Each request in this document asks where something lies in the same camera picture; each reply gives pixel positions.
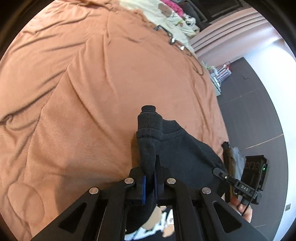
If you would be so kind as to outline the person's right hand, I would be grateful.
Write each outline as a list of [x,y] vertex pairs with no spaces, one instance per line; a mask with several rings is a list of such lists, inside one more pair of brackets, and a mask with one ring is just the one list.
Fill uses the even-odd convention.
[[246,221],[251,223],[252,220],[252,207],[243,205],[241,203],[241,196],[240,195],[232,195],[230,198],[230,201],[228,202],[228,205],[230,205],[238,214],[240,214]]

